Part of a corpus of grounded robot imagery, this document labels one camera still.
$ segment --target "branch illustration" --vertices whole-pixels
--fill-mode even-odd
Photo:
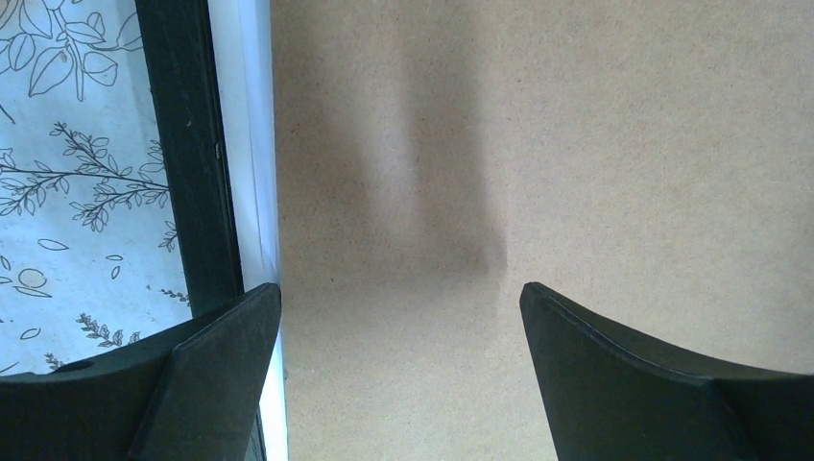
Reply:
[[[165,290],[165,289],[163,289],[163,288],[161,288],[159,291],[160,291],[161,293],[163,293],[163,294],[165,294],[165,295],[169,296],[170,298],[173,298],[173,299],[178,299],[180,302],[182,302],[182,303],[186,303],[186,305],[191,305],[191,304],[190,304],[190,302],[189,302],[189,297],[188,297],[188,296],[186,296],[186,295],[184,295],[184,294],[183,294],[183,293],[181,293],[181,292],[176,293],[176,292],[174,292],[173,290]]]
[[[107,324],[102,324],[99,326],[98,322],[84,313],[80,314],[79,319],[77,319],[76,322],[84,325],[84,327],[82,327],[82,331],[89,331],[87,334],[88,338],[103,339],[103,341],[99,343],[100,348],[111,348],[113,346],[120,347],[123,344],[124,334],[122,333],[121,329],[117,329],[116,332],[111,336]],[[140,339],[140,334],[141,333],[139,331],[131,334],[128,344],[138,341]]]
[[[72,171],[57,171],[47,164],[35,160],[36,169],[18,168],[12,157],[12,149],[0,149],[0,186],[11,192],[10,197],[0,197],[0,216],[14,212],[22,215],[23,211],[32,216],[45,204],[48,190],[68,194],[72,178],[92,178],[97,180],[93,187],[92,203],[71,202],[78,211],[75,221],[82,221],[83,226],[92,231],[101,232],[108,225],[109,212],[116,206],[158,204],[164,208],[169,201],[169,187],[157,182],[150,175],[164,170],[164,156],[161,144],[152,141],[147,151],[149,160],[138,170],[131,166],[120,167],[113,154],[108,151],[110,140],[106,137],[91,135],[68,129],[65,123],[58,122],[51,131],[51,136],[64,139],[67,149],[62,153],[79,162]],[[25,176],[25,181],[15,179],[13,175]],[[168,231],[159,248],[172,252],[176,247],[177,232],[175,224],[167,221]]]
[[[58,370],[65,366],[65,362],[58,360],[52,353],[45,354],[45,363],[50,365],[48,368],[51,370]]]

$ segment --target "line drawing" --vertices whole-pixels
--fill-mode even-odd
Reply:
[[[160,291],[164,295],[169,296],[170,298],[178,299],[180,302],[186,303],[187,306],[191,306],[190,301],[189,301],[189,296],[184,295],[181,292],[176,293],[173,290],[165,290],[163,288],[159,289],[158,291]]]
[[[49,365],[48,368],[51,370],[58,370],[65,366],[65,362],[57,359],[52,353],[48,352],[45,354],[45,363]]]
[[[40,238],[36,243],[45,250],[52,252],[63,252],[65,250],[70,250],[70,248],[64,243],[58,242],[57,240],[52,240],[50,238]]]
[[[151,206],[164,208],[170,199],[170,189],[165,183],[155,181],[150,175],[164,170],[164,156],[161,144],[151,141],[147,150],[147,161],[135,170],[131,166],[120,167],[113,154],[108,151],[110,139],[94,137],[70,130],[67,124],[57,122],[51,136],[62,137],[67,149],[63,156],[75,158],[80,164],[73,171],[55,171],[42,161],[35,160],[37,169],[18,168],[13,158],[13,148],[0,149],[0,187],[11,192],[11,196],[0,197],[0,216],[8,216],[23,211],[31,216],[42,208],[51,193],[68,195],[70,180],[92,179],[96,182],[92,203],[69,205],[79,211],[75,221],[82,221],[84,227],[94,232],[102,232],[108,225],[110,211],[117,206]],[[176,248],[178,233],[174,223],[166,221],[169,229],[164,233],[159,248],[172,252]]]
[[[93,320],[89,315],[82,313],[79,315],[79,318],[76,320],[78,324],[83,324],[82,331],[89,331],[87,334],[88,338],[91,339],[99,339],[102,338],[104,341],[99,343],[100,348],[111,348],[113,346],[120,347],[123,344],[124,334],[122,333],[122,329],[116,330],[113,333],[112,337],[110,336],[110,330],[108,328],[108,324],[102,324],[99,326],[99,323]],[[137,331],[130,335],[130,340],[128,344],[132,344],[140,339],[141,332]]]
[[[10,122],[12,122],[12,125],[17,124],[17,122],[14,121],[14,117],[12,117],[12,115],[6,109],[3,108],[2,104],[0,104],[0,112],[3,112],[3,115],[6,115],[6,118],[8,118]]]
[[[34,296],[36,298],[52,298],[51,295],[39,289],[48,282],[45,274],[39,269],[30,267],[23,269],[17,275],[17,281],[19,281],[20,284],[16,285],[14,289],[23,295]]]
[[[73,76],[76,98],[82,102],[87,79],[114,86],[119,69],[116,55],[143,48],[135,12],[122,22],[113,41],[99,12],[91,12],[85,20],[69,21],[62,10],[64,1],[4,0],[0,2],[3,4],[0,36],[6,38],[0,39],[0,55],[8,56],[8,60],[4,58],[0,64],[0,74],[31,69],[30,98],[51,91]],[[18,20],[10,22],[15,12]],[[15,31],[8,27],[10,24],[18,25]]]
[[[121,255],[107,255],[105,256],[105,259],[107,259],[108,261],[123,261],[125,258],[122,257]],[[116,280],[119,277],[119,273],[121,272],[121,270],[122,270],[121,265],[117,265],[116,267],[114,267],[113,270],[110,271],[110,279]]]
[[[5,256],[0,255],[0,265],[2,265],[6,271],[12,270],[12,264]],[[14,280],[8,277],[0,276],[0,285],[12,283],[13,281]],[[20,294],[33,296],[35,298],[52,298],[51,295],[40,290],[40,288],[45,286],[45,283],[48,282],[48,279],[39,269],[27,267],[21,270],[17,273],[17,281],[19,285],[14,285],[12,288],[17,290]]]
[[[12,363],[12,364],[11,364],[11,365],[9,365],[8,367],[4,368],[3,370],[0,370],[0,374],[3,374],[3,373],[5,373],[5,372],[7,372],[8,370],[10,370],[10,369],[12,369],[12,368],[16,367],[18,363],[20,363],[20,362],[19,362],[19,360],[17,360],[16,362]]]
[[[25,331],[23,331],[23,334],[20,335],[20,341],[34,339],[38,337],[41,332],[42,332],[41,328],[28,328]]]

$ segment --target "leaf illustration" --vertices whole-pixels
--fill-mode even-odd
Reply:
[[[0,184],[3,184],[3,188],[6,190],[17,190],[20,187],[25,187],[24,183],[12,178],[3,178],[0,180]]]
[[[12,68],[12,62],[9,60],[9,48],[11,46],[11,40],[0,40],[0,74]]]
[[[27,0],[20,10],[20,29],[32,36],[51,38],[53,22],[42,0]]]
[[[141,29],[138,27],[138,17],[135,13],[122,24],[116,44],[127,51],[139,50],[144,46],[141,43]]]
[[[113,158],[113,156],[108,157],[108,166],[110,167],[110,171],[112,171],[114,173],[119,172],[119,164],[116,163],[116,159]]]
[[[14,161],[12,160],[12,152],[14,152],[14,150],[11,147],[8,149],[0,149],[0,161],[11,168],[16,168]]]
[[[27,339],[34,339],[39,336],[39,333],[42,330],[40,328],[28,328],[23,331],[23,334],[20,335],[20,340],[25,341]]]
[[[86,22],[69,22],[65,24],[65,32],[79,43],[86,45],[95,45],[105,41],[102,35]]]
[[[17,34],[9,45],[9,65],[13,70],[20,70],[34,58],[36,46],[28,34]]]
[[[23,295],[34,296],[36,298],[51,298],[51,295],[48,293],[43,293],[27,286],[15,286],[14,289]]]
[[[12,18],[19,3],[20,0],[0,0],[0,29]]]
[[[45,1],[45,8],[48,10],[58,10],[62,7],[62,3],[65,0],[44,0]]]
[[[65,52],[64,48],[48,48],[40,53],[34,63],[34,72],[31,73],[29,97],[45,94],[64,82],[71,75],[73,67],[74,57]]]
[[[34,216],[34,213],[36,212],[36,206],[34,205],[34,200],[32,200],[31,197],[26,198],[25,207],[26,211],[28,211],[28,214]]]
[[[45,203],[46,192],[42,187],[36,189],[36,204],[42,206]]]
[[[140,171],[145,171],[147,173],[158,173],[159,171],[161,171],[163,169],[164,169],[164,164],[163,163],[155,163],[155,162],[145,163],[145,164],[141,165],[141,168],[139,168]]]
[[[102,20],[102,15],[97,12],[92,12],[87,17],[87,24],[98,32],[100,36],[105,34],[105,21]]]
[[[36,243],[45,250],[50,250],[52,252],[63,252],[65,250],[70,250],[64,243],[58,242],[57,240],[51,240],[50,238],[40,238]]]
[[[36,167],[39,168],[42,171],[48,171],[48,172],[51,171],[51,168],[48,168],[48,165],[46,165],[45,163],[43,163],[43,162],[41,162],[39,160],[34,160],[34,163],[36,164]]]

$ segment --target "leaf drawing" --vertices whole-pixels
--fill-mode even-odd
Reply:
[[[0,29],[9,22],[19,4],[20,0],[0,0]]]
[[[65,32],[74,40],[86,45],[95,45],[105,41],[102,34],[85,22],[69,22],[65,24]]]
[[[54,86],[67,80],[74,67],[74,58],[64,48],[48,48],[43,51],[34,63],[29,84],[29,97],[45,94]]]
[[[35,298],[53,298],[48,293],[36,290],[28,286],[15,286],[14,289],[17,290],[17,292],[20,293],[21,295],[33,296]]]
[[[11,47],[11,40],[0,40],[0,74],[12,68],[12,61],[9,59]]]
[[[52,252],[63,252],[65,250],[69,250],[68,246],[64,243],[58,242],[57,240],[51,240],[50,238],[40,238],[36,243],[45,250],[50,250]]]
[[[105,34],[105,21],[102,20],[102,15],[97,12],[92,12],[87,17],[87,25],[93,28],[94,31],[99,33],[99,36]]]
[[[42,0],[23,1],[20,11],[20,29],[32,36],[51,38],[53,22]]]
[[[102,53],[91,51],[84,55],[84,72],[94,82],[104,86],[116,83],[119,64]]]
[[[20,70],[34,58],[36,45],[34,39],[28,34],[17,34],[9,45],[9,66],[12,70]]]
[[[39,333],[42,330],[40,328],[28,328],[23,331],[23,334],[20,335],[20,341],[25,341],[27,339],[34,339],[39,336]]]
[[[141,165],[141,168],[139,168],[138,171],[142,171],[144,173],[158,173],[163,169],[164,169],[163,163],[150,162]]]
[[[116,44],[127,51],[139,50],[144,46],[141,43],[141,29],[138,26],[136,13],[131,14],[122,24]]]

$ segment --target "beige cardboard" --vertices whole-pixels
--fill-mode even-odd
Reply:
[[[814,372],[810,2],[273,16],[291,459],[556,459],[529,280]]]

